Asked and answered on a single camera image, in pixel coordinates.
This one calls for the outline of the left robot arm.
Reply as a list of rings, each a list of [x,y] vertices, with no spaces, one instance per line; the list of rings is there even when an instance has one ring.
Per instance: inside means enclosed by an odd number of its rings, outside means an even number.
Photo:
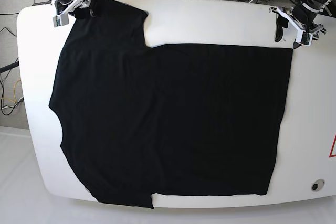
[[[283,30],[291,24],[297,31],[293,48],[310,46],[313,41],[319,39],[319,34],[325,34],[326,28],[322,24],[316,24],[314,19],[319,13],[327,10],[327,5],[333,0],[290,0],[292,8],[271,7],[270,12],[277,15],[275,42],[280,42],[283,37]]]

